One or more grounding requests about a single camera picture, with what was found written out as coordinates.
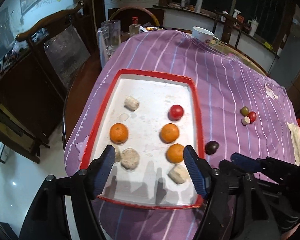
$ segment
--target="striped tablecloth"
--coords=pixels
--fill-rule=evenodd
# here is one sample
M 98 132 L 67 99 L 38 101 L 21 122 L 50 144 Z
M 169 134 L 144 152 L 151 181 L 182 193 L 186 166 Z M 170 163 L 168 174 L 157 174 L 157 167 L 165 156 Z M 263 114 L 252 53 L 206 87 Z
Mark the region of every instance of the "striped tablecloth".
M 239 152 L 252 158 L 271 156 L 294 163 L 294 151 L 287 122 L 296 123 L 285 88 L 229 57 L 178 31 L 139 34 L 120 45 L 94 85 L 82 115 L 66 145 L 68 175 L 80 165 L 84 149 L 102 99 L 118 70 L 133 68 L 191 77 L 197 86 L 204 141 L 218 141 L 219 150 L 207 160 L 218 167 L 223 159 Z M 277 95 L 266 92 L 265 85 Z M 240 109 L 247 106 L 257 120 L 241 124 Z M 192 239 L 201 209 L 140 210 L 93 201 L 96 216 L 112 239 Z

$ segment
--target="red tomato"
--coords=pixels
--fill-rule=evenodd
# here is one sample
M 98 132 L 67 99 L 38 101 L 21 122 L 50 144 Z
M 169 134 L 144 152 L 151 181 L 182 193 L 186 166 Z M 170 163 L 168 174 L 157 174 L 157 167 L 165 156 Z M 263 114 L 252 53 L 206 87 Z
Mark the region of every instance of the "red tomato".
M 257 119 L 257 114 L 256 112 L 250 112 L 248 115 L 247 115 L 250 119 L 250 123 L 253 123 L 256 119 Z
M 180 105 L 173 105 L 170 108 L 169 114 L 174 120 L 179 120 L 183 116 L 183 108 Z

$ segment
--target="dark purple fruit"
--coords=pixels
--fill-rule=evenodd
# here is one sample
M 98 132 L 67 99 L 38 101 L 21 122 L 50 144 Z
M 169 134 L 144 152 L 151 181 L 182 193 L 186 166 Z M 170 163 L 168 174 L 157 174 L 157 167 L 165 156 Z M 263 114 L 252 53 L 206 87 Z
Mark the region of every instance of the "dark purple fruit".
M 206 154 L 212 155 L 212 154 L 216 153 L 218 148 L 219 148 L 218 142 L 210 141 L 210 142 L 206 143 L 206 146 L 205 146 Z

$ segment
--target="torn beige paper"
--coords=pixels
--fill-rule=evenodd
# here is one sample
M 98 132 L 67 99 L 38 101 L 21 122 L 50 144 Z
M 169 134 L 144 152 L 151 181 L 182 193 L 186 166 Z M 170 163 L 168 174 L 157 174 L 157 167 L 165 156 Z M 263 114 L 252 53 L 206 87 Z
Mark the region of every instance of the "torn beige paper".
M 294 123 L 288 123 L 287 126 L 290 130 L 292 145 L 294 149 L 294 157 L 296 159 L 296 165 L 300 165 L 300 127 Z

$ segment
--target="white cup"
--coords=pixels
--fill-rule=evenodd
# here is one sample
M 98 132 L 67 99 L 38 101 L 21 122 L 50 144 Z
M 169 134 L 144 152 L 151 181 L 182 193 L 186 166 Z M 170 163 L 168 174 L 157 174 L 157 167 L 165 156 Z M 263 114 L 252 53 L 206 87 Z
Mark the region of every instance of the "white cup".
M 212 44 L 212 47 L 216 46 L 220 42 L 220 40 L 216 36 L 214 36 L 214 33 L 200 27 L 192 27 L 192 37 L 195 37 L 198 40 L 205 42 L 207 45 L 209 45 L 211 40 L 215 38 L 217 40 L 217 43 Z

